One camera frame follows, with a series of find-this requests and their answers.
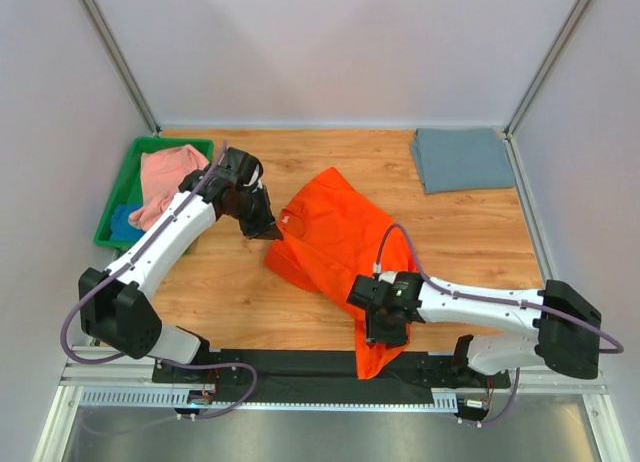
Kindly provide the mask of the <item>orange t shirt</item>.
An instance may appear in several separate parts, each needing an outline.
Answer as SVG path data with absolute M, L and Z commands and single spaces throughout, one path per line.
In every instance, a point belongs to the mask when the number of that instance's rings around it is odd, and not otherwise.
M 282 209 L 265 266 L 303 290 L 321 293 L 354 320 L 356 373 L 372 379 L 408 346 L 369 345 L 365 312 L 347 303 L 358 275 L 372 273 L 393 219 L 331 167 L 315 176 Z

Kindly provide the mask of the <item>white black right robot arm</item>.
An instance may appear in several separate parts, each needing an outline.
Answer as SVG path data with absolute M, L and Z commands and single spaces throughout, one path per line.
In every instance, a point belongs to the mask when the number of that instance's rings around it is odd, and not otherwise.
M 499 290 L 384 272 L 357 277 L 348 302 L 365 313 L 367 341 L 389 347 L 407 343 L 412 323 L 495 329 L 494 336 L 460 337 L 454 350 L 455 365 L 483 375 L 541 365 L 582 380 L 599 373 L 601 314 L 562 281 Z

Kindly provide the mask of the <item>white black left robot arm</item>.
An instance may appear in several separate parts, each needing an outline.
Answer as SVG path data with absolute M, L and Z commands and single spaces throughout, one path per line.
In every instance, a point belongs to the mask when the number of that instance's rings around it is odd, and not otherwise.
M 152 301 L 161 282 L 189 246 L 221 217 L 239 223 L 247 239 L 277 240 L 263 167 L 235 171 L 209 167 L 185 178 L 145 235 L 103 270 L 87 269 L 79 280 L 82 331 L 132 359 L 151 357 L 175 367 L 202 370 L 209 342 L 161 320 Z

